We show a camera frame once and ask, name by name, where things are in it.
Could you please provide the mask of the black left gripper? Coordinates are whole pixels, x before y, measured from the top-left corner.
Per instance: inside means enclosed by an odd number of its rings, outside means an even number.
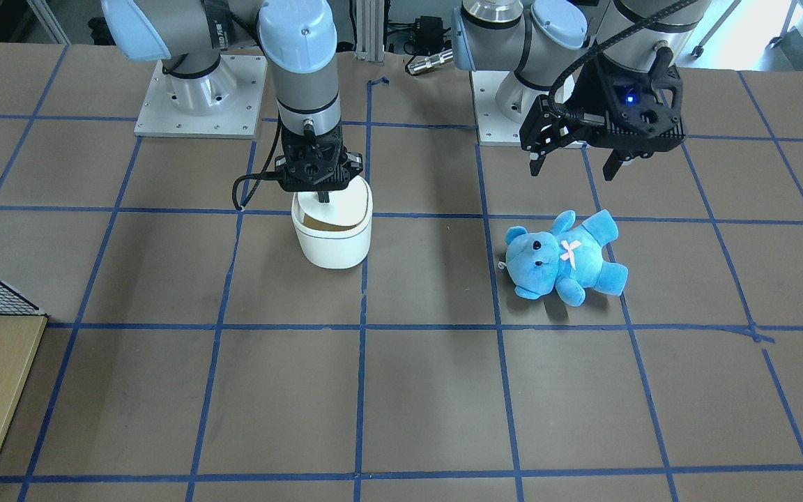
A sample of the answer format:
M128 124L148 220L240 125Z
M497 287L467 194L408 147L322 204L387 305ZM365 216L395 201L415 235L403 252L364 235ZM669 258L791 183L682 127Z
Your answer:
M602 54L580 71L569 108L552 96L536 96L520 127L530 174L538 176L549 153L584 138L583 112L606 120L587 137L592 146L614 149L604 163L605 181L630 165L636 152L669 152L681 145L687 136L683 82L672 60L673 53L656 53L649 70L637 71Z

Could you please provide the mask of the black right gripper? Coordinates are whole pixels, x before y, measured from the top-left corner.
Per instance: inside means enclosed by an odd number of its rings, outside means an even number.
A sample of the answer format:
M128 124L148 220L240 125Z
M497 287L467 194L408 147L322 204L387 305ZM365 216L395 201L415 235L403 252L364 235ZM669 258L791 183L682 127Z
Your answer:
M361 155L346 148L340 124L322 135L299 135L281 125L280 142L276 172L283 191L316 192L318 203L329 204L330 191L345 190L363 172Z

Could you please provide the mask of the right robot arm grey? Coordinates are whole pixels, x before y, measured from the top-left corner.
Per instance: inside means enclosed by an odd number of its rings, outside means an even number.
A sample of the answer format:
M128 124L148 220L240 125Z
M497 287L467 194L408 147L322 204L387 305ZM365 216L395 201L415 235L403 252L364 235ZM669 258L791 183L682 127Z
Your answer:
M287 192L337 198L362 172L341 127L337 29L326 1L103 1L115 44L131 61L159 60L168 75L204 77L231 49L258 47L271 71L278 106L274 171Z

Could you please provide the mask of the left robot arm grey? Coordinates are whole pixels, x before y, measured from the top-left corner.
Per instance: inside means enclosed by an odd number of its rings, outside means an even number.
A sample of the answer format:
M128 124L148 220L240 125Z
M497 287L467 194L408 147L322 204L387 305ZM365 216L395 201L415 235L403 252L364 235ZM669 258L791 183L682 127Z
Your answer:
M536 176L546 157L583 141L611 154L605 180L637 158L682 145L676 57L708 1L462 1L455 66L507 71L535 92L517 105L521 149Z

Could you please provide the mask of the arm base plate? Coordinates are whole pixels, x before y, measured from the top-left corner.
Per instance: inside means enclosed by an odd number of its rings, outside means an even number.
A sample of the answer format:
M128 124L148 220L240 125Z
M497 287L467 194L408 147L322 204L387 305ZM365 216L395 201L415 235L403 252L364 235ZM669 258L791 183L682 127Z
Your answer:
M255 139L266 83L262 55L223 55L196 79L166 75L157 63L139 111L138 137Z
M513 71L472 71L471 84L480 145L520 147L520 128L542 90L522 84Z

